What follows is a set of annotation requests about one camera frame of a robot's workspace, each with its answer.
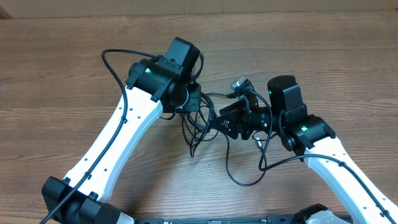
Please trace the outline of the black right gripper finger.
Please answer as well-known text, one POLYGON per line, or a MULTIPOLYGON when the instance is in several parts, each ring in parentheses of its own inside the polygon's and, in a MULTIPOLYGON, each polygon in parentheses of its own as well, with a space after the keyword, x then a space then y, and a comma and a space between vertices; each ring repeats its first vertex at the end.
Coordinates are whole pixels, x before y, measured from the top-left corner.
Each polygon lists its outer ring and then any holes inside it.
POLYGON ((239 136, 238 116, 236 112, 230 112, 217 117, 213 122, 213 127, 223 134, 237 139, 239 136))
POLYGON ((225 108, 220 109, 220 115, 226 115, 229 113, 242 113, 246 111, 247 102, 245 99, 241 99, 225 108))

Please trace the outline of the black USB cable long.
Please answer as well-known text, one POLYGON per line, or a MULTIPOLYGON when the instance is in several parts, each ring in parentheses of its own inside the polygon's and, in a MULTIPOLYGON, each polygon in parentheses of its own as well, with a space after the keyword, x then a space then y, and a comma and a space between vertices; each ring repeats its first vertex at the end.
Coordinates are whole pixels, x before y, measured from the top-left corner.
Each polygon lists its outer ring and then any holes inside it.
POLYGON ((265 173, 258 169, 261 155, 252 141, 226 138, 220 134, 220 150, 215 160, 217 186, 259 189, 266 183, 265 173))

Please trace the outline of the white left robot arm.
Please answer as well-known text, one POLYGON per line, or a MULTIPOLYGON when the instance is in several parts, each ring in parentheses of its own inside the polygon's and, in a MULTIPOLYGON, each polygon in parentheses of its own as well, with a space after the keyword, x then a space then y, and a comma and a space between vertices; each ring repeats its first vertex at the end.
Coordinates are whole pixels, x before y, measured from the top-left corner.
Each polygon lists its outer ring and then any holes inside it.
POLYGON ((193 69, 203 54, 192 43, 174 38, 165 55, 143 53, 132 64, 122 97, 99 136, 62 179, 49 177, 42 187, 48 214, 59 223, 135 223, 109 204, 117 179, 137 143, 164 113, 200 109, 199 73, 193 69))

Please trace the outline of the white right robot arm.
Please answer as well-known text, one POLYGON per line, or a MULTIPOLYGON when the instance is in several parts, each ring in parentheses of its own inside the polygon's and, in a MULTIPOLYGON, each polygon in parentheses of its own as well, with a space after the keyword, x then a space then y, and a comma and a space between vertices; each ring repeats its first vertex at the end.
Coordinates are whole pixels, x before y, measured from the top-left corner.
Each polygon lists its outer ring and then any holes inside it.
POLYGON ((397 205, 389 200, 355 164, 332 128, 319 116, 309 114, 301 89, 292 75, 274 77, 267 83, 270 102, 244 77, 231 85, 237 102, 220 110, 214 128, 233 138, 249 139, 253 132, 276 133, 294 156, 271 165, 263 154, 259 170, 300 160, 329 186, 355 223, 397 223, 397 205))

